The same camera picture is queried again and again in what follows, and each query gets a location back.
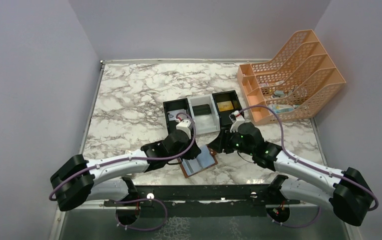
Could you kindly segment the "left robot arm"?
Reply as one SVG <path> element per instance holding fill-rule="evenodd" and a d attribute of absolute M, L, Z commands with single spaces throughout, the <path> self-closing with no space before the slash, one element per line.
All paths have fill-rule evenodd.
<path fill-rule="evenodd" d="M 106 181 L 161 169 L 177 158 L 192 160 L 201 152 L 194 135 L 174 130 L 163 140 L 123 155 L 85 159 L 82 154 L 77 154 L 50 177 L 53 190 L 49 200 L 57 202 L 60 211 L 70 211 L 86 201 L 98 200 L 96 187 Z"/>

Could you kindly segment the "peach plastic desk organizer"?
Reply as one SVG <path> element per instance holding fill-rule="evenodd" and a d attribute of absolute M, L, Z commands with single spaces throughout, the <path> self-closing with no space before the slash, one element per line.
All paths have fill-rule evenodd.
<path fill-rule="evenodd" d="M 255 125 L 276 122 L 267 106 L 289 105 L 282 121 L 314 117 L 346 84 L 343 76 L 313 30 L 299 30 L 276 56 L 238 68 L 243 99 Z"/>

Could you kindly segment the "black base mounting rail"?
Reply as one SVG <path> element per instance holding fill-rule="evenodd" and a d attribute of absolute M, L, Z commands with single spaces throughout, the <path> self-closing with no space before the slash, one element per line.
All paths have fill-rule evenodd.
<path fill-rule="evenodd" d="M 114 200 L 88 201 L 81 209 L 110 210 L 119 216 L 168 217 L 264 217 L 266 207 L 282 201 L 268 195 L 267 184 L 244 185 L 138 185 L 139 203 Z"/>

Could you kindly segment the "gold card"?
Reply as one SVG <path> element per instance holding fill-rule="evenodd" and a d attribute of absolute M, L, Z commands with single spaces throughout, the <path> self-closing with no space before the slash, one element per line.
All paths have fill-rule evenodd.
<path fill-rule="evenodd" d="M 231 111 L 234 110 L 234 105 L 232 101 L 222 101 L 217 103 L 218 109 L 220 112 L 225 112 L 225 111 Z"/>

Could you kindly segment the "black VIP card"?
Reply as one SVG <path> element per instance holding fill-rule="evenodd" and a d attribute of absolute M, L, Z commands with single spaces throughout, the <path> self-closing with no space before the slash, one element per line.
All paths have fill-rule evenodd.
<path fill-rule="evenodd" d="M 209 104 L 201 104 L 192 107 L 195 116 L 210 115 L 211 107 Z"/>

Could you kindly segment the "brown leather card holder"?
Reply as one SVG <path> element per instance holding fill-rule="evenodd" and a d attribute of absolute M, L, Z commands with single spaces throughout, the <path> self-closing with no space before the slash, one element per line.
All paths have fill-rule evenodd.
<path fill-rule="evenodd" d="M 180 168 L 185 178 L 196 175 L 218 164 L 217 153 L 206 145 L 200 147 L 201 153 L 195 159 L 181 159 Z"/>

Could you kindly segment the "black and white card tray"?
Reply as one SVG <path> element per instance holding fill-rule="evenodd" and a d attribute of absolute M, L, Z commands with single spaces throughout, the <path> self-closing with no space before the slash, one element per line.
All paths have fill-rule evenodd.
<path fill-rule="evenodd" d="M 202 135 L 219 132 L 222 127 L 231 126 L 230 115 L 241 109 L 235 90 L 163 102 L 168 133 L 176 129 L 175 119 L 178 113 L 191 116 L 196 124 L 197 134 Z"/>

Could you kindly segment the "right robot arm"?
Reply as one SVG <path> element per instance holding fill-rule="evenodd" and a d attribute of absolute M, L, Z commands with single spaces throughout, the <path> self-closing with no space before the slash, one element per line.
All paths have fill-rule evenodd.
<path fill-rule="evenodd" d="M 241 124 L 237 131 L 222 128 L 208 146 L 219 154 L 250 155 L 259 167 L 278 172 L 262 192 L 275 204 L 288 200 L 314 204 L 332 210 L 340 220 L 356 227 L 373 205 L 371 190 L 358 170 L 349 167 L 342 171 L 300 158 L 266 141 L 250 122 Z"/>

